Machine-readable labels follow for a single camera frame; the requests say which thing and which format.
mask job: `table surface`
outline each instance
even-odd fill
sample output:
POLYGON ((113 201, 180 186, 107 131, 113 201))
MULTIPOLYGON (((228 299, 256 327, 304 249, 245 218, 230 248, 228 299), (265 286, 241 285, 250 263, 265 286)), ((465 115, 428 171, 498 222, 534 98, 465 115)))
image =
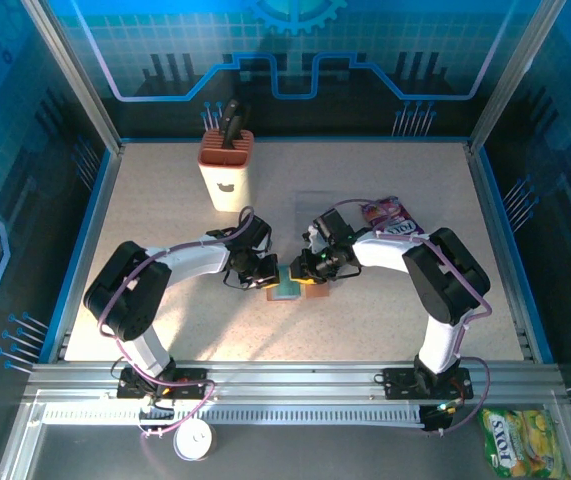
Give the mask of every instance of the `table surface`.
MULTIPOLYGON (((89 285, 123 241, 166 247, 236 225, 214 210, 197 165, 197 143, 126 147, 93 258, 89 285)), ((427 232, 454 230, 487 272, 494 313, 473 324, 462 353, 522 360, 510 309, 460 144, 258 142, 256 214, 273 228, 279 263, 303 248, 300 235, 332 203, 396 195, 427 232)), ((341 207, 355 229, 357 205, 341 207)), ((169 289, 154 322, 177 360, 401 361, 422 345, 427 313, 406 274, 380 268, 332 284, 330 296, 267 302, 264 291, 225 287, 204 275, 169 289)), ((115 360, 114 342, 80 306, 66 360, 115 360)))

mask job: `enclosure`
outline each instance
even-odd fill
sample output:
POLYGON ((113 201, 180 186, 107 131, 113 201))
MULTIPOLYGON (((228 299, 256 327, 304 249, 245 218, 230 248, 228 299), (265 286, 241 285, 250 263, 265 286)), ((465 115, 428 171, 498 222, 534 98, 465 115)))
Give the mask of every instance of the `enclosure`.
POLYGON ((172 286, 154 330, 216 381, 219 445, 195 464, 140 437, 82 297, 124 241, 237 225, 197 161, 232 98, 279 265, 345 199, 395 195, 451 228, 491 283, 461 349, 489 364, 485 405, 546 409, 571 473, 571 0, 3 0, 0 478, 493 478, 477 422, 438 439, 364 420, 437 404, 373 381, 412 366, 427 325, 380 268, 295 301, 222 275, 172 286))

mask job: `aluminum frame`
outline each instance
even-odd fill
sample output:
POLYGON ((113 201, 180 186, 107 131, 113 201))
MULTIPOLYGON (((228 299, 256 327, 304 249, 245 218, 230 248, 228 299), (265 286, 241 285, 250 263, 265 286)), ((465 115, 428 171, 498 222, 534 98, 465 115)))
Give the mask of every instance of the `aluminum frame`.
POLYGON ((96 90, 89 81, 89 77, 76 59, 65 35, 62 34, 62 28, 58 20, 51 13, 46 2, 41 4, 39 0, 21 0, 21 3, 32 18, 45 44, 52 52, 56 63, 58 63, 63 75, 72 87, 85 113, 94 125, 94 128, 96 128, 101 140, 105 143, 105 147, 112 155, 117 155, 121 146, 120 136, 96 90))
POLYGON ((505 228, 501 226, 498 211, 501 207, 492 200, 490 177, 478 152, 473 152, 467 147, 466 155, 523 356, 526 360, 529 357, 535 362, 543 363, 551 358, 551 353, 547 344, 539 345, 534 332, 530 309, 523 294, 523 289, 527 287, 520 284, 516 266, 510 255, 507 234, 505 228))
POLYGON ((62 311, 60 315, 57 316, 58 310, 54 312, 54 319, 50 324, 50 329, 55 329, 53 332, 52 343, 50 342, 50 332, 45 339, 45 346, 48 346, 51 350, 49 353, 44 351, 42 353, 41 361, 46 357, 48 363, 58 361, 58 355, 62 343, 65 339, 65 335, 69 330, 71 330, 76 320, 76 314, 81 305, 81 299, 83 297, 83 289, 89 276, 89 271, 92 266, 92 259, 94 257, 94 252, 96 251, 96 246, 98 245, 98 240, 101 234, 101 228, 103 227, 103 222, 105 220, 105 215, 107 214, 107 208, 109 207, 109 201, 114 191, 114 185, 116 184, 116 178, 118 176, 118 170, 121 166, 122 155, 125 147, 121 147, 120 152, 117 155, 109 155, 109 158, 103 160, 107 162, 104 167, 101 167, 101 173, 99 174, 98 181, 95 188, 98 188, 96 194, 96 201, 94 204, 91 203, 87 207, 87 215, 91 215, 89 220, 89 226, 87 227, 87 232, 84 237, 79 235, 77 243, 80 242, 80 254, 78 256, 78 263, 74 270, 71 282, 69 284, 69 290, 66 292, 65 303, 62 306, 62 311))
MULTIPOLYGON (((294 409, 299 406, 322 406, 332 410, 345 406, 395 408, 438 403, 384 399, 383 387, 374 382, 374 375, 383 368, 411 367, 411 362, 184 362, 179 365, 209 370, 209 378, 218 384, 215 396, 208 404, 208 408, 214 411, 217 408, 247 405, 287 406, 294 409)), ((475 386, 475 399, 468 401, 472 405, 478 402, 479 391, 485 386, 485 372, 473 362, 465 362, 463 366, 470 369, 475 386)), ((571 469, 571 405, 558 366, 519 361, 489 362, 489 366, 492 387, 486 404, 503 407, 545 406, 557 423, 557 433, 571 469)), ((42 425, 69 423, 63 420, 57 423, 51 415, 46 418, 48 408, 56 409, 57 404, 77 404, 84 409, 80 420, 75 422, 81 425, 97 425, 97 416, 111 411, 111 405, 113 410, 130 408, 131 400, 114 398, 117 380, 110 375, 110 368, 109 362, 35 366, 1 462, 0 479, 27 478, 34 462, 38 461, 42 425)), ((239 420, 236 423, 252 422, 247 419, 246 422, 239 420)), ((122 422, 111 419, 110 424, 131 425, 132 419, 124 418, 122 422)))
POLYGON ((536 9, 472 131, 472 152, 479 152, 485 144, 521 79, 531 67, 565 2, 566 0, 542 0, 536 9))

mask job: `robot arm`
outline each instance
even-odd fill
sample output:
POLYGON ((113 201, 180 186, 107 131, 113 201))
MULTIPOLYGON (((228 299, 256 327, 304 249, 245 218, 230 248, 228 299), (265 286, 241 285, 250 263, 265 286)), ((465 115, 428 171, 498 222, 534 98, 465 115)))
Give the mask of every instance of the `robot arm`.
MULTIPOLYGON (((274 286, 279 282, 277 257, 267 255, 271 227, 256 216, 246 226, 207 232, 194 244, 144 268, 118 298, 105 321, 134 363, 155 378, 166 377, 173 369, 173 361, 152 326, 166 289, 188 278, 220 272, 227 272, 225 280, 231 272, 236 272, 244 289, 274 286), (241 228, 240 235, 222 241, 241 228), (207 243, 217 239, 221 242, 207 243)), ((121 244, 87 290, 84 305, 98 319, 123 279, 137 265, 164 250, 145 249, 131 241, 121 244)))
MULTIPOLYGON (((324 283, 358 275, 363 267, 408 273, 429 315, 425 341, 414 360, 418 388, 429 394, 455 375, 460 330, 478 302, 451 272, 443 271, 426 244, 409 237, 385 238, 370 229, 354 232, 334 209, 314 220, 303 237, 310 245, 291 264, 292 280, 324 283), (346 265, 357 271, 341 274, 346 265)), ((422 237, 440 247, 474 290, 481 296, 487 293, 489 278, 451 230, 441 228, 422 237)))

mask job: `purple cable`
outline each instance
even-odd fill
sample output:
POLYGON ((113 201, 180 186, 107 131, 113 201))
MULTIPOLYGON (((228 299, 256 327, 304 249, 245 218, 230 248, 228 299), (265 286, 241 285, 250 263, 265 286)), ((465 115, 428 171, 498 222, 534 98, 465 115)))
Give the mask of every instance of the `purple cable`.
POLYGON ((456 337, 456 341, 454 342, 454 355, 458 356, 461 348, 461 344, 463 343, 463 337, 465 336, 465 332, 469 328, 468 325, 473 322, 474 320, 478 320, 480 318, 489 317, 492 314, 492 307, 491 305, 485 300, 477 291, 476 289, 467 281, 467 279, 458 271, 458 269, 449 261, 449 259, 443 254, 442 250, 434 245, 430 240, 418 236, 410 236, 407 235, 392 235, 389 233, 381 232, 382 229, 385 228, 387 223, 391 220, 391 213, 389 209, 383 205, 382 203, 376 200, 369 200, 365 198, 350 198, 348 200, 342 200, 338 203, 332 205, 327 211, 339 207, 341 205, 345 205, 348 203, 365 203, 368 205, 376 205, 379 208, 382 208, 387 212, 388 220, 385 222, 381 222, 376 225, 372 231, 375 233, 379 233, 379 238, 387 238, 389 240, 395 240, 399 242, 410 242, 410 243, 424 243, 427 247, 432 250, 436 256, 443 262, 443 264, 452 272, 456 280, 458 280, 461 285, 469 292, 469 294, 474 297, 474 299, 483 306, 485 309, 484 312, 475 313, 470 315, 463 321, 463 328, 460 329, 458 336, 456 337))
POLYGON ((456 425, 452 425, 451 427, 442 430, 440 432, 441 436, 445 435, 446 433, 455 432, 459 428, 462 428, 465 425, 467 425, 472 420, 472 418, 476 416, 478 411, 483 407, 485 400, 487 400, 487 395, 489 394, 489 384, 491 381, 491 377, 489 373, 489 365, 487 365, 487 362, 480 357, 461 357, 461 360, 466 360, 466 361, 472 360, 474 362, 480 363, 483 366, 483 368, 485 369, 485 390, 483 390, 481 398, 478 400, 478 403, 472 409, 472 411, 469 412, 469 415, 467 415, 463 420, 458 422, 456 425))
MULTIPOLYGON (((480 313, 470 315, 463 322, 463 328, 461 328, 461 330, 458 334, 458 337, 456 338, 456 342, 454 343, 454 355, 458 356, 461 343, 463 342, 463 336, 465 335, 465 331, 467 329, 467 325, 474 320, 478 320, 479 318, 484 318, 484 317, 490 316, 492 314, 491 305, 476 291, 476 289, 465 279, 465 277, 463 277, 463 275, 458 271, 458 269, 456 269, 456 267, 452 264, 452 262, 450 262, 449 259, 445 256, 445 254, 442 252, 442 250, 439 247, 437 247, 436 245, 434 245, 430 240, 422 238, 422 237, 418 237, 418 236, 407 237, 406 235, 392 235, 389 233, 380 232, 380 229, 385 228, 385 225, 387 225, 389 220, 391 220, 390 211, 387 209, 387 207, 385 207, 385 205, 381 204, 380 202, 377 202, 374 200, 368 200, 368 199, 351 198, 349 200, 343 200, 341 202, 335 203, 334 205, 332 205, 329 208, 329 210, 331 210, 332 208, 336 208, 338 206, 341 206, 341 205, 348 204, 348 203, 366 203, 369 205, 376 205, 376 206, 382 208, 383 210, 385 210, 387 212, 388 220, 385 222, 379 223, 378 225, 376 225, 373 228, 373 231, 378 234, 378 238, 387 238, 389 240, 400 241, 400 242, 424 243, 425 245, 427 245, 427 247, 430 250, 432 250, 432 252, 434 252, 436 254, 436 256, 439 258, 439 260, 441 260, 443 262, 443 264, 452 272, 452 274, 454 275, 456 280, 458 280, 461 283, 461 285, 463 285, 463 287, 465 287, 465 290, 467 290, 469 292, 469 294, 472 295, 472 297, 474 297, 474 299, 480 305, 482 305, 483 308, 485 308, 484 312, 480 312, 480 313)), ((461 358, 461 360, 466 360, 466 361, 469 361, 469 360, 476 361, 483 366, 483 368, 485 369, 485 379, 486 379, 485 380, 485 390, 483 391, 483 394, 481 395, 481 398, 478 401, 478 404, 472 409, 472 411, 469 413, 469 415, 467 415, 463 420, 458 422, 456 425, 451 426, 449 428, 446 428, 445 430, 441 430, 440 431, 441 436, 443 436, 446 433, 454 432, 454 431, 458 430, 459 428, 468 424, 472 420, 472 418, 474 418, 474 416, 478 413, 478 411, 482 408, 483 404, 485 403, 485 400, 487 400, 487 395, 489 394, 491 377, 490 377, 489 366, 487 365, 487 362, 485 362, 485 360, 483 360, 480 357, 460 357, 460 358, 461 358)))
POLYGON ((249 227, 249 224, 254 219, 254 209, 250 206, 243 207, 243 209, 241 210, 241 213, 239 214, 239 217, 238 217, 239 223, 241 223, 241 221, 243 220, 243 213, 245 211, 249 211, 249 215, 247 217, 245 217, 245 225, 243 225, 238 231, 234 232, 233 234, 231 234, 227 237, 217 238, 216 240, 207 240, 204 242, 187 242, 187 243, 181 243, 179 245, 174 245, 173 247, 171 247, 167 250, 162 250, 162 251, 152 255, 151 257, 148 257, 143 262, 141 262, 141 264, 138 265, 132 271, 132 273, 130 273, 127 276, 127 278, 125 280, 123 280, 123 283, 121 284, 121 286, 116 289, 112 298, 110 298, 109 302, 107 302, 107 305, 105 306, 105 309, 101 313, 100 317, 98 317, 98 331, 99 331, 99 333, 104 337, 116 338, 116 335, 112 335, 110 333, 105 333, 103 331, 103 325, 105 324, 105 321, 107 320, 107 316, 109 315, 109 312, 112 311, 112 308, 114 308, 116 301, 121 297, 121 295, 123 294, 123 292, 125 291, 125 289, 129 285, 129 283, 132 280, 134 280, 138 276, 138 274, 141 273, 141 271, 143 271, 143 269, 145 267, 147 267, 150 263, 158 260, 159 258, 163 258, 163 257, 169 255, 170 253, 177 252, 178 250, 182 250, 184 248, 199 247, 199 246, 205 247, 207 245, 215 245, 217 243, 229 242, 230 240, 237 238, 245 230, 247 230, 247 228, 249 227))
POLYGON ((125 348, 123 347, 123 344, 121 343, 120 340, 116 340, 116 345, 118 345, 118 349, 121 351, 121 353, 125 357, 125 360, 127 360, 129 362, 129 364, 132 366, 132 368, 134 370, 136 370, 136 373, 138 373, 141 377, 143 377, 145 380, 147 380, 150 383, 155 383, 156 385, 161 385, 163 387, 170 387, 170 388, 174 388, 174 387, 196 387, 196 386, 200 387, 201 385, 210 385, 211 386, 211 388, 203 396, 202 400, 200 402, 198 402, 198 404, 187 415, 185 415, 178 422, 173 423, 169 427, 160 428, 158 430, 150 430, 150 431, 146 432, 146 433, 149 433, 150 435, 161 436, 164 433, 168 433, 168 432, 171 432, 172 430, 176 430, 183 423, 185 423, 187 420, 192 418, 196 414, 196 412, 198 412, 201 409, 201 407, 203 405, 205 405, 205 403, 207 403, 209 398, 212 396, 212 393, 214 392, 214 388, 216 388, 216 382, 214 382, 214 380, 209 380, 209 379, 204 379, 204 380, 201 380, 198 382, 166 382, 164 380, 158 380, 157 378, 154 378, 151 375, 148 375, 147 373, 145 373, 138 365, 136 365, 132 361, 130 356, 127 355, 127 352, 125 351, 125 348))
MULTIPOLYGON (((384 228, 385 223, 386 222, 383 222, 382 224, 377 225, 374 228, 374 231, 378 233, 379 227, 384 228)), ((474 287, 467 281, 467 279, 461 274, 461 272, 458 271, 458 269, 452 264, 452 262, 449 261, 449 259, 443 253, 443 251, 439 247, 434 245, 430 240, 418 236, 407 237, 405 235, 392 235, 383 232, 379 233, 378 238, 387 238, 388 240, 394 240, 397 242, 423 243, 427 245, 427 247, 432 252, 434 252, 434 254, 436 254, 436 256, 439 258, 439 260, 443 262, 443 264, 449 269, 449 271, 452 272, 456 280, 458 280, 460 284, 463 285, 463 287, 465 287, 465 290, 467 290, 469 294, 472 297, 474 297, 474 300, 476 300, 479 303, 479 305, 483 306, 483 308, 485 309, 484 312, 479 312, 470 315, 463 321, 463 328, 460 329, 458 337, 454 342, 454 355, 458 355, 459 350, 461 348, 461 344, 463 343, 463 337, 465 336, 465 331, 468 328, 467 325, 469 325, 474 320, 478 320, 479 318, 489 317, 492 314, 492 306, 476 291, 476 289, 474 289, 474 287)))
POLYGON ((174 388, 174 387, 187 387, 187 386, 201 386, 201 385, 210 385, 211 388, 209 389, 209 391, 204 395, 203 399, 198 403, 198 405, 196 405, 185 417, 183 417, 181 420, 179 420, 178 422, 170 425, 169 427, 166 427, 164 429, 159 429, 157 431, 150 431, 149 433, 151 435, 162 435, 163 433, 167 433, 167 432, 171 432, 172 430, 177 429, 178 427, 180 427, 186 420, 192 418, 194 416, 194 414, 203 406, 205 405, 205 403, 207 402, 207 400, 209 400, 209 398, 212 395, 212 392, 214 391, 214 388, 216 387, 216 383, 213 380, 202 380, 202 381, 198 381, 198 382, 166 382, 163 380, 158 380, 150 375, 148 375, 147 373, 145 373, 138 365, 136 365, 131 357, 127 354, 127 352, 125 351, 125 349, 123 348, 122 343, 120 342, 120 340, 116 337, 116 335, 110 334, 110 333, 105 333, 103 332, 103 325, 105 324, 105 320, 107 319, 107 316, 109 315, 109 313, 111 312, 112 308, 114 308, 114 305, 116 304, 116 301, 120 298, 120 296, 123 294, 123 292, 125 291, 125 289, 127 288, 127 286, 129 285, 129 283, 134 280, 138 274, 145 268, 147 267, 150 263, 152 263, 155 260, 158 260, 159 258, 162 258, 166 255, 169 255, 170 253, 174 253, 177 252, 178 250, 182 250, 184 248, 191 248, 191 247, 204 247, 207 245, 215 245, 218 243, 225 243, 225 242, 229 242, 230 240, 233 240, 235 238, 237 238, 238 236, 240 236, 243 232, 245 232, 245 230, 247 230, 247 228, 249 227, 250 223, 252 222, 252 220, 254 219, 254 209, 250 206, 246 206, 243 207, 243 209, 241 210, 241 212, 238 215, 238 223, 241 224, 242 222, 244 222, 244 225, 239 228, 236 232, 234 232, 233 234, 224 237, 224 238, 219 238, 216 240, 207 240, 204 242, 188 242, 188 243, 182 243, 179 245, 174 245, 173 247, 167 249, 167 250, 162 250, 154 255, 152 255, 151 257, 145 259, 143 262, 141 262, 140 265, 138 265, 133 271, 132 273, 130 273, 127 278, 125 280, 123 280, 123 283, 120 285, 120 287, 118 287, 116 289, 116 291, 114 292, 114 295, 112 296, 112 298, 110 298, 109 302, 107 302, 107 305, 105 306, 105 309, 103 310, 103 312, 101 313, 100 317, 98 318, 98 331, 99 333, 104 336, 104 337, 108 337, 108 338, 113 338, 116 340, 116 345, 118 346, 119 350, 121 351, 121 353, 123 354, 123 356, 125 357, 125 359, 129 362, 129 364, 132 366, 132 368, 141 376, 143 377, 145 380, 147 380, 148 382, 152 383, 152 384, 156 384, 156 385, 161 385, 164 387, 170 387, 170 388, 174 388), (245 212, 249 212, 249 214, 243 218, 243 215, 245 212))

